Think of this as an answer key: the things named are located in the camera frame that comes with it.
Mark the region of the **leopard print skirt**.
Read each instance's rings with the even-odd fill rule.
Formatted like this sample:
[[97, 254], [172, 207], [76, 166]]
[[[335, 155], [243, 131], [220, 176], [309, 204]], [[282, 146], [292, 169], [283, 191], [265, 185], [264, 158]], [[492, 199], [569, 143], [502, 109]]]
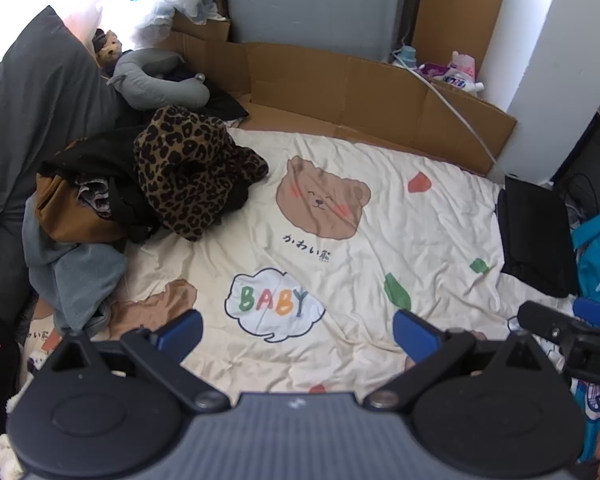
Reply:
[[224, 214], [242, 208], [268, 163], [238, 145], [220, 118], [181, 106], [159, 108], [135, 138], [140, 188], [162, 225], [196, 242]]

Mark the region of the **small plush toy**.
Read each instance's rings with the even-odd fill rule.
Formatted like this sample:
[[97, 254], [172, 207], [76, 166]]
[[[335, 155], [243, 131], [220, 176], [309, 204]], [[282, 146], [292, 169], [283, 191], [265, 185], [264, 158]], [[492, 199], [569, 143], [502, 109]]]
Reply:
[[100, 28], [96, 29], [92, 44], [96, 61], [101, 68], [113, 66], [122, 55], [122, 44], [112, 30], [104, 32]]

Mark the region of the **grey blue garment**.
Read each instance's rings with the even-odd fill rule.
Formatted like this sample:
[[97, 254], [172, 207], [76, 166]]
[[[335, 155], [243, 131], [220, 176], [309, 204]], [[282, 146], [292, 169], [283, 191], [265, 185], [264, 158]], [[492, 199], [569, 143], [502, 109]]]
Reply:
[[125, 274], [125, 255], [108, 244], [56, 242], [35, 218], [34, 205], [29, 197], [22, 224], [29, 281], [52, 307], [61, 333], [83, 330], [94, 336], [111, 320], [110, 295]]

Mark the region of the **blue patterned fabric bag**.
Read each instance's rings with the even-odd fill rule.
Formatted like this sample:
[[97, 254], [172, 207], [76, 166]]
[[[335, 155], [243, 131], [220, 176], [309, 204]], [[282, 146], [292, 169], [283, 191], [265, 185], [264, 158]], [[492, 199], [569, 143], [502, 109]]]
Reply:
[[[572, 306], [573, 314], [585, 323], [600, 328], [600, 214], [572, 232], [577, 253], [580, 296]], [[571, 382], [574, 394], [585, 416], [582, 462], [592, 460], [600, 433], [600, 386], [581, 379]]]

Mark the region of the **dark grey pillow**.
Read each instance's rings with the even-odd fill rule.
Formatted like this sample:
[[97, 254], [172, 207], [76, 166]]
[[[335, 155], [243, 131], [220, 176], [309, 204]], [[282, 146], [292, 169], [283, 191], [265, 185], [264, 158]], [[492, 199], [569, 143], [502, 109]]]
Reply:
[[20, 32], [0, 63], [0, 318], [30, 302], [21, 226], [40, 163], [74, 140], [114, 128], [122, 99], [52, 8]]

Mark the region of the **grey upright panel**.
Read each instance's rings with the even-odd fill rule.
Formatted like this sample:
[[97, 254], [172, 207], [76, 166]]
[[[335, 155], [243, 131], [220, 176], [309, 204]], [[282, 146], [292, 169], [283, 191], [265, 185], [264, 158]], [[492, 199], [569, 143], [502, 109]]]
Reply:
[[227, 0], [232, 37], [385, 62], [410, 36], [418, 0]]

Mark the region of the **cream bear print blanket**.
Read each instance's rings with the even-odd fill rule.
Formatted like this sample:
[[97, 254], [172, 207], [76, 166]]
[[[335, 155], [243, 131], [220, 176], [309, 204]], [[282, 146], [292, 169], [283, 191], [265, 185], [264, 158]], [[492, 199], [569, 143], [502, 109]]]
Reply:
[[199, 311], [183, 364], [229, 396], [353, 391], [400, 374], [396, 311], [503, 338], [528, 300], [570, 313], [503, 272], [498, 186], [445, 162], [302, 134], [235, 130], [270, 171], [245, 206], [189, 242], [126, 248], [104, 330]]

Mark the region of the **black clothes pile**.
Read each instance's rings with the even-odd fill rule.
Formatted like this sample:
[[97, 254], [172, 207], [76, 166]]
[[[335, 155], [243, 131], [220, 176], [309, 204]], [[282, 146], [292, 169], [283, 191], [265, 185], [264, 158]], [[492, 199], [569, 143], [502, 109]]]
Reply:
[[38, 174], [61, 176], [78, 190], [78, 200], [105, 220], [116, 222], [126, 240], [143, 243], [162, 226], [140, 188], [133, 142], [140, 127], [79, 139], [41, 162]]

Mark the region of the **brown garment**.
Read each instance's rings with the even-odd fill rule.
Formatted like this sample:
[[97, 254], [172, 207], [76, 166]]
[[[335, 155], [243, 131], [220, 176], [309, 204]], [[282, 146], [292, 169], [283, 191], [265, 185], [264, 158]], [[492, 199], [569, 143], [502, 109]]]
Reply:
[[61, 243], [113, 243], [124, 232], [78, 200], [78, 190], [61, 176], [37, 174], [34, 215], [43, 231]]

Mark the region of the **flattened brown cardboard box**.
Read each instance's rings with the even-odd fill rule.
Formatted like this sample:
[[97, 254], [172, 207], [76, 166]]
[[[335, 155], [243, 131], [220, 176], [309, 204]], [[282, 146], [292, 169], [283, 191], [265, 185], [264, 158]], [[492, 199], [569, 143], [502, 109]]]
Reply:
[[496, 106], [403, 68], [288, 44], [234, 44], [174, 30], [178, 52], [248, 110], [247, 130], [364, 142], [485, 176], [516, 126]]

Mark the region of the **folded black garment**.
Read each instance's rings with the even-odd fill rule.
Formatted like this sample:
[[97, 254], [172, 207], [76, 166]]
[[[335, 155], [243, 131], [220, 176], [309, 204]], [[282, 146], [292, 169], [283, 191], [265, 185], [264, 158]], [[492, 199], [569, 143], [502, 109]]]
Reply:
[[546, 296], [576, 296], [576, 253], [567, 207], [559, 195], [507, 177], [495, 212], [504, 252], [502, 272]]

